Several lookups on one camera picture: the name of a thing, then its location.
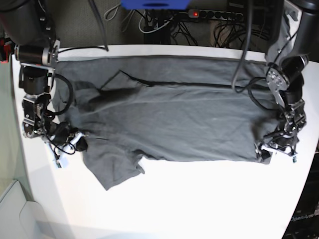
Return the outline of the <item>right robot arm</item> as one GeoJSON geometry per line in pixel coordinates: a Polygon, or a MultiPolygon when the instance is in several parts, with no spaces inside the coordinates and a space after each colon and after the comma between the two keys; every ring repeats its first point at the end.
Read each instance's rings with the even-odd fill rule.
{"type": "Polygon", "coordinates": [[[15,44],[14,55],[20,62],[19,88],[25,96],[22,101],[24,119],[22,132],[27,138],[41,137],[52,145],[52,150],[73,152],[87,150],[82,132],[63,121],[55,123],[56,116],[68,111],[74,99],[71,82],[55,73],[60,40],[56,36],[53,18],[44,0],[2,0],[0,23],[15,44]],[[48,110],[53,83],[59,79],[69,91],[65,107],[57,112],[48,110]]]}

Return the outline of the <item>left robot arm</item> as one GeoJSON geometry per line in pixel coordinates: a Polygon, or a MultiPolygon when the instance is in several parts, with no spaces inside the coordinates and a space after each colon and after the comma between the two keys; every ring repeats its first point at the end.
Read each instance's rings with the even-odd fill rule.
{"type": "Polygon", "coordinates": [[[279,0],[273,7],[271,38],[266,51],[265,80],[277,107],[278,124],[255,142],[258,162],[281,152],[296,161],[298,133],[307,123],[302,71],[309,63],[315,28],[319,25],[317,0],[279,0]]]}

